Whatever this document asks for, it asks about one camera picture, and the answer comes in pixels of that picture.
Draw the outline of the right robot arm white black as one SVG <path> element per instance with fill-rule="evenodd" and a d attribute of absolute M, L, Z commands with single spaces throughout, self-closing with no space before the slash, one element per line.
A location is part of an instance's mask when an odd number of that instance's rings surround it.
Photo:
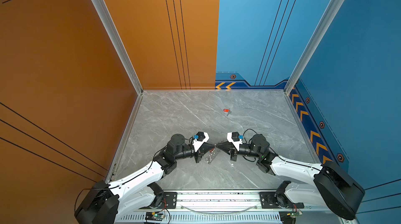
<path fill-rule="evenodd" d="M 258 168 L 274 176 L 286 177 L 275 192 L 277 204 L 287 208 L 293 204 L 328 207 L 342 219 L 354 220 L 365 191 L 336 162 L 324 164 L 291 160 L 278 155 L 262 134 L 255 134 L 248 143 L 238 132 L 227 134 L 227 140 L 216 148 L 230 155 L 254 157 Z"/>

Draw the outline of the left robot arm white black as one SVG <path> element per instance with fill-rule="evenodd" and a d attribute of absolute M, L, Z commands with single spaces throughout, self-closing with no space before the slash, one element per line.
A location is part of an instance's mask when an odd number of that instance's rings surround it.
<path fill-rule="evenodd" d="M 80 224 L 113 224 L 140 208 L 161 206 L 164 191 L 157 182 L 170 174 L 180 159 L 193 158 L 199 163 L 216 147 L 208 140 L 207 133 L 199 132 L 188 144 L 183 135 L 174 134 L 143 168 L 123 179 L 109 183 L 99 181 L 88 189 L 75 209 L 76 220 Z"/>

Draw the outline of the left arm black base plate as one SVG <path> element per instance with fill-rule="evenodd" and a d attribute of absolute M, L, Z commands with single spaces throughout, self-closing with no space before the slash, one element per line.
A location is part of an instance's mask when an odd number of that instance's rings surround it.
<path fill-rule="evenodd" d="M 141 209 L 176 209 L 177 197 L 177 192 L 163 192 L 163 196 L 157 196 L 150 206 L 142 207 Z"/>

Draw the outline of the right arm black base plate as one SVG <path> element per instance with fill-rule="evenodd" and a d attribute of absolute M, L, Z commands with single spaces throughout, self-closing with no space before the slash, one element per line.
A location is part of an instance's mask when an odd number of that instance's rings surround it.
<path fill-rule="evenodd" d="M 260 202 L 263 209 L 290 209 L 294 206 L 303 209 L 303 203 L 293 203 L 284 194 L 276 194 L 275 192 L 262 191 L 259 192 Z"/>

